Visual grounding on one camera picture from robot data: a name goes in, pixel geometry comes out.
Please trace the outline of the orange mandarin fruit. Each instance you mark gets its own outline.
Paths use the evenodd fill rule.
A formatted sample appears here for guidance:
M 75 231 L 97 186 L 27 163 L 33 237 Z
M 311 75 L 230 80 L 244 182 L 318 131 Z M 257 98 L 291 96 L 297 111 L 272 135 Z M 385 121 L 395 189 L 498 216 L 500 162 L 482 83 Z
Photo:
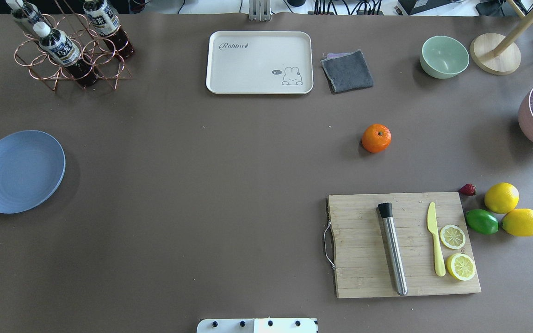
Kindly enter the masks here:
M 364 131 L 361 145 L 370 153 L 379 153 L 388 148 L 391 140 L 390 130 L 382 124 L 374 123 Z

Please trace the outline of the blue round plate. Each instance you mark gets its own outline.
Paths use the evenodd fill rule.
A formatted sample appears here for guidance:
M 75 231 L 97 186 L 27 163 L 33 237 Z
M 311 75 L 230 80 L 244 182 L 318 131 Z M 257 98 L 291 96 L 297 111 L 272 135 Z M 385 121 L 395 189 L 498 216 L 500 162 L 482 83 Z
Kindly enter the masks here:
M 57 190 L 65 170 L 62 145 L 44 131 L 17 131 L 0 139 L 0 213 L 42 204 Z

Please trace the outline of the grey folded cloth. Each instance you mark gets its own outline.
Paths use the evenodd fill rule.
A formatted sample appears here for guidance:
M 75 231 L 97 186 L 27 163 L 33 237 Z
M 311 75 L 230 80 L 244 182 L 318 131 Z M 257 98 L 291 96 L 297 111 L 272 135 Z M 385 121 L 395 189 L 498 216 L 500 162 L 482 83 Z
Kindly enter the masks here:
M 374 80 L 361 49 L 328 53 L 320 61 L 333 93 L 371 88 Z

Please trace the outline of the steel muddler black tip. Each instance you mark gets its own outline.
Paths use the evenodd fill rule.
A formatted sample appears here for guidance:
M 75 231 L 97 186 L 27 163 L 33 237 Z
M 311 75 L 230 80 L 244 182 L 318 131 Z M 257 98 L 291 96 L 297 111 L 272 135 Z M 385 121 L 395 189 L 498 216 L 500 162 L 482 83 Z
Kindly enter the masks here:
M 377 207 L 384 225 L 396 291 L 398 295 L 406 296 L 408 295 L 408 284 L 406 282 L 400 245 L 398 243 L 396 226 L 394 224 L 393 207 L 389 202 L 379 203 Z

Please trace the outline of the wooden cutting board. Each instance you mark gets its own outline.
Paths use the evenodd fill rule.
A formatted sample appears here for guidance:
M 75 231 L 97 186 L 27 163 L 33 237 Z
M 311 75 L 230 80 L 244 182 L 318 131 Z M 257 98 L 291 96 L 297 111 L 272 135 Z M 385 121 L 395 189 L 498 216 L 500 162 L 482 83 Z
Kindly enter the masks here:
M 396 283 L 385 228 L 378 210 L 391 203 L 408 296 L 480 293 L 478 276 L 461 282 L 449 273 L 435 272 L 433 236 L 427 213 L 435 203 L 438 229 L 461 228 L 468 236 L 465 214 L 457 192 L 330 195 L 332 263 L 336 296 L 340 299 L 396 297 Z

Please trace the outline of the upper lemon slice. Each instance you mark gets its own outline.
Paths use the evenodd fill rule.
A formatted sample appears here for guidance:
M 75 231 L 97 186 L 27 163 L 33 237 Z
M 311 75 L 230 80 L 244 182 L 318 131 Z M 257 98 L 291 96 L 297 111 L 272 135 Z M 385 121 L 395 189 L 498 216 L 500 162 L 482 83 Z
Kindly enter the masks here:
M 453 250 L 459 250 L 465 246 L 467 236 L 465 232 L 456 225 L 446 225 L 440 230 L 440 240 L 444 246 Z

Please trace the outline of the red strawberry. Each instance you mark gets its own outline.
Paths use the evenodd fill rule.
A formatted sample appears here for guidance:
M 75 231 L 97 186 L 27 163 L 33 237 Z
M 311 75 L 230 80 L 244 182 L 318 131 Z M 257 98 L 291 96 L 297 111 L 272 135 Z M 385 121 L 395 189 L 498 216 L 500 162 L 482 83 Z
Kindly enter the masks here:
M 459 194 L 464 196 L 475 196 L 477 193 L 476 186 L 472 183 L 465 184 L 459 189 Z

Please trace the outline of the mint green bowl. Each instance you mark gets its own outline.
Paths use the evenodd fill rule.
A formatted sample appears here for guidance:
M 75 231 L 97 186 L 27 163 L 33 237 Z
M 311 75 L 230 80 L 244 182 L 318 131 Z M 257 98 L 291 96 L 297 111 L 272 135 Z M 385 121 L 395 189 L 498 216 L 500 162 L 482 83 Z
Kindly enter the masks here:
M 470 58 L 467 49 L 458 40 L 449 36 L 433 36 L 421 47 L 419 61 L 431 77 L 448 79 L 466 70 Z

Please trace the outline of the lower lemon half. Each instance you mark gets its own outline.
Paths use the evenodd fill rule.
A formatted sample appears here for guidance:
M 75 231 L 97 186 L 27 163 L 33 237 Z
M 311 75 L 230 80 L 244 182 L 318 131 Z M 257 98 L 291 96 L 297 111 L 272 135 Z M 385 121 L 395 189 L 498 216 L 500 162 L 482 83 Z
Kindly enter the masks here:
M 465 253 L 456 253 L 449 256 L 446 260 L 446 269 L 453 278 L 461 282 L 471 280 L 476 275 L 476 264 Z

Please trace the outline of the green lime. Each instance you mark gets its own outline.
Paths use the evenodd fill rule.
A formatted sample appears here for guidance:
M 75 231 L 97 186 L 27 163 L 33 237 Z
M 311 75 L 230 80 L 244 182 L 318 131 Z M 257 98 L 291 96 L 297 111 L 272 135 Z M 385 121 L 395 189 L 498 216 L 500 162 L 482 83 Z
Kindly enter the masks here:
M 465 221 L 472 230 L 481 234 L 489 235 L 499 231 L 497 218 L 484 209 L 467 211 L 465 213 Z

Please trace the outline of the upper whole lemon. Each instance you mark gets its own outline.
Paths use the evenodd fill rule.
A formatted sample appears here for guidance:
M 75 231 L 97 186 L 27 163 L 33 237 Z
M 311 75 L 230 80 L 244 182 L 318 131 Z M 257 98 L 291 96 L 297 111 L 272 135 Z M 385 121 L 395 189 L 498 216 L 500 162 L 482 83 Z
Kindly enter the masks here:
M 518 188 L 510 183 L 493 185 L 484 197 L 484 204 L 497 214 L 506 214 L 514 210 L 520 200 Z

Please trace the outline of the whole lemon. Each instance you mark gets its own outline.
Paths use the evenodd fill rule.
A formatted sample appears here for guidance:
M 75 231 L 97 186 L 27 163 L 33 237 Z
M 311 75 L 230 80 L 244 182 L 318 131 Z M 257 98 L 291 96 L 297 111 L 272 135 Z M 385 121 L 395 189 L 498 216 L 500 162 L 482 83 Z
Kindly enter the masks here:
M 506 214 L 514 210 L 520 200 L 518 188 L 510 183 L 493 185 L 484 197 L 484 204 L 497 214 Z
M 533 210 L 514 209 L 504 215 L 501 225 L 508 234 L 513 236 L 533 236 Z

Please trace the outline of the wooden cup stand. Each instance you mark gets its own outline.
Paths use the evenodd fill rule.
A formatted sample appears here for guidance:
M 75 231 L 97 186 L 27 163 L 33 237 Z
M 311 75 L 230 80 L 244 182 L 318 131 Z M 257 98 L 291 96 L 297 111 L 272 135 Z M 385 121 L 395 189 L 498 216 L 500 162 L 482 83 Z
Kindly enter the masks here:
M 533 25 L 533 9 L 524 14 L 512 0 L 508 0 L 507 3 L 521 18 L 515 28 L 506 36 L 495 32 L 477 36 L 469 47 L 474 63 L 489 74 L 506 75 L 518 69 L 521 63 L 521 52 L 514 42 Z

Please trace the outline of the lower whole lemon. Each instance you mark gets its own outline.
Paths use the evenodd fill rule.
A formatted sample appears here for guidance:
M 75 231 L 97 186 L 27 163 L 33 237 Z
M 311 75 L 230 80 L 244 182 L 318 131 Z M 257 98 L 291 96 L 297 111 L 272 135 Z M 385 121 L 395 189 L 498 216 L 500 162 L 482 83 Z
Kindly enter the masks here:
M 533 210 L 514 209 L 504 215 L 501 225 L 508 234 L 513 236 L 533 236 Z

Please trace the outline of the tea bottle left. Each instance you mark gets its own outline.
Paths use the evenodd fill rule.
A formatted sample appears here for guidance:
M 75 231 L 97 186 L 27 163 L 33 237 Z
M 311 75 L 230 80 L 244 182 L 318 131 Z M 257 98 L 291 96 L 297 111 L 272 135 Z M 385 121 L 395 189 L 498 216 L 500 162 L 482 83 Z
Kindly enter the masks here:
M 23 0 L 6 0 L 6 3 L 11 9 L 10 14 L 13 20 L 25 34 L 34 36 L 33 27 L 38 22 L 44 22 L 49 27 L 52 26 L 50 21 L 32 3 Z

